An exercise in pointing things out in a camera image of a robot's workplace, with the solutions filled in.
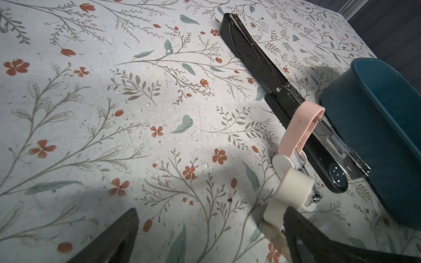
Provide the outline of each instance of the red flower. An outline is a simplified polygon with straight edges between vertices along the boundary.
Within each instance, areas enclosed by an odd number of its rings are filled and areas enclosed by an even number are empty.
[[[212,157],[212,161],[216,162],[218,161],[220,165],[224,164],[224,161],[226,161],[228,159],[228,157],[225,155],[225,151],[224,150],[218,150],[215,149],[215,155]]]
[[[120,179],[115,178],[114,180],[111,181],[111,184],[116,186],[117,188],[110,189],[108,191],[108,195],[112,197],[113,195],[115,195],[115,193],[117,193],[118,196],[123,197],[126,195],[126,191],[124,191],[123,189],[128,188],[130,185],[130,182],[125,181],[124,183],[120,185]]]
[[[73,245],[69,242],[61,243],[57,246],[57,251],[60,253],[69,253],[73,249]]]
[[[152,219],[148,219],[146,220],[145,224],[143,225],[143,231],[145,231],[146,233],[149,231],[149,229],[151,229],[152,227]]]
[[[80,5],[80,9],[82,9],[83,11],[89,13],[89,11],[95,11],[95,7],[91,4],[81,4]]]
[[[195,179],[196,175],[194,173],[194,171],[196,170],[196,168],[192,165],[192,167],[188,167],[186,166],[186,169],[183,172],[183,175],[186,177],[186,180],[190,180],[191,179]]]
[[[124,111],[122,109],[119,109],[118,111],[115,112],[115,116],[116,117],[120,117],[121,115],[123,115]]]
[[[279,257],[281,256],[281,252],[272,244],[269,243],[269,254],[267,254],[267,260],[272,262],[272,260],[276,263],[279,263]]]
[[[390,227],[390,222],[389,219],[387,217],[383,217],[383,223],[387,226]]]
[[[6,71],[6,73],[9,74],[10,76],[16,75],[16,71],[19,72],[19,73],[26,73],[26,72],[28,72],[28,70],[26,68],[29,67],[29,63],[24,62],[21,59],[13,60],[12,63],[5,62],[3,65],[6,68],[9,68]]]
[[[85,71],[85,67],[79,67],[80,70],[73,70],[73,73],[77,74],[79,77],[83,77],[83,75],[88,75],[89,71]]]
[[[236,186],[237,186],[237,180],[234,178],[231,180],[231,188],[235,189]]]
[[[207,80],[205,80],[205,79],[201,79],[201,80],[200,80],[200,83],[202,84],[202,86],[203,86],[203,87],[206,87],[206,86],[208,86],[208,85],[209,85],[208,81],[207,81]]]
[[[219,36],[219,32],[216,29],[211,29],[210,33],[214,36]]]
[[[62,49],[61,53],[68,57],[76,55],[76,53],[71,49]]]
[[[156,137],[158,136],[162,136],[164,135],[161,131],[163,130],[162,126],[158,127],[158,130],[155,128],[155,126],[152,126],[151,131],[154,131],[154,133],[152,133],[152,137]]]
[[[39,152],[37,157],[41,159],[45,159],[47,157],[46,151],[54,151],[57,148],[57,146],[55,145],[50,145],[46,147],[47,140],[40,140],[37,142],[37,144],[39,145],[39,147],[29,149],[28,154],[34,155]]]

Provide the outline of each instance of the floral pattern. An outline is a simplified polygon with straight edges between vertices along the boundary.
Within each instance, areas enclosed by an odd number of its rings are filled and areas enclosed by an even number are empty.
[[[308,100],[374,57],[298,0],[0,0],[2,262],[67,262],[130,207],[142,262],[285,262],[257,228],[285,129],[223,42],[225,12]],[[334,194],[307,169],[323,198],[302,214],[330,238],[421,256],[365,180]]]

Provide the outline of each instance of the teal plastic bin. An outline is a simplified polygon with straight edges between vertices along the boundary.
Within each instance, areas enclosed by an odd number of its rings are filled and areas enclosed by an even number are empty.
[[[400,223],[421,230],[421,96],[386,62],[357,58],[321,97],[338,134]]]

